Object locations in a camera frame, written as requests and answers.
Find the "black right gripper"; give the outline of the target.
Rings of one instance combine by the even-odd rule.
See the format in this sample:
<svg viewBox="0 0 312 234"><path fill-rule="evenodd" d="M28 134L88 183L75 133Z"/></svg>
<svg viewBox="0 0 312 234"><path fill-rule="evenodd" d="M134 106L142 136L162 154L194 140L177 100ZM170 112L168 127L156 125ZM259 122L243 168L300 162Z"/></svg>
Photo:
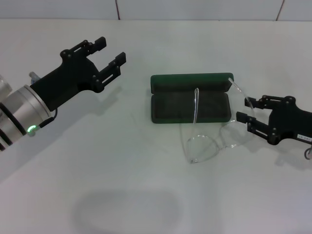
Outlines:
<svg viewBox="0 0 312 234"><path fill-rule="evenodd" d="M269 124L242 112L236 113L238 122L247 124L247 131L277 145L284 139L294 139L312 145L312 112L297 107L292 96L262 96L259 100L246 97L245 106L270 109Z"/></svg>

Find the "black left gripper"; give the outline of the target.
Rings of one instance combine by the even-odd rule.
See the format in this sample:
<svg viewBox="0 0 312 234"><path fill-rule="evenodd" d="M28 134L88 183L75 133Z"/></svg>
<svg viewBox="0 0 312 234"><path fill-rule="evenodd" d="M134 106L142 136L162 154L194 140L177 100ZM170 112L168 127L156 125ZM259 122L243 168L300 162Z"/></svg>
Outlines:
<svg viewBox="0 0 312 234"><path fill-rule="evenodd" d="M49 110L55 110L78 93L86 90L100 93L121 75L120 67L126 62L125 52L120 53L100 72L87 58L107 46L106 38L95 42L84 40L71 49L61 52L61 65L30 87Z"/></svg>

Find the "clear white glasses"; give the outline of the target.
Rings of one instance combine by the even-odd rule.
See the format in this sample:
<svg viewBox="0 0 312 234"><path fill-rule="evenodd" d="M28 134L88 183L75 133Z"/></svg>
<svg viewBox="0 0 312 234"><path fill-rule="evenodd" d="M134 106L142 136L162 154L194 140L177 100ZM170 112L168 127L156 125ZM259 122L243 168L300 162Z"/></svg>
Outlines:
<svg viewBox="0 0 312 234"><path fill-rule="evenodd" d="M183 151L190 164L207 161L221 150L244 145L253 138L236 116L242 112L254 117L249 98L233 78L225 84L224 91L194 90L191 122L179 126Z"/></svg>

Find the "green glasses case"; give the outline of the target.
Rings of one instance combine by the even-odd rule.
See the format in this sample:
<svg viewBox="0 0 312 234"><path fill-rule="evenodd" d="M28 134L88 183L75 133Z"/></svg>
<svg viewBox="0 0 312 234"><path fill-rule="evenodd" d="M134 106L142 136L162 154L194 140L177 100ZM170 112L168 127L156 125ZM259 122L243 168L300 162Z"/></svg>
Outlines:
<svg viewBox="0 0 312 234"><path fill-rule="evenodd" d="M224 123L231 117L232 73L153 75L151 119L155 124Z"/></svg>

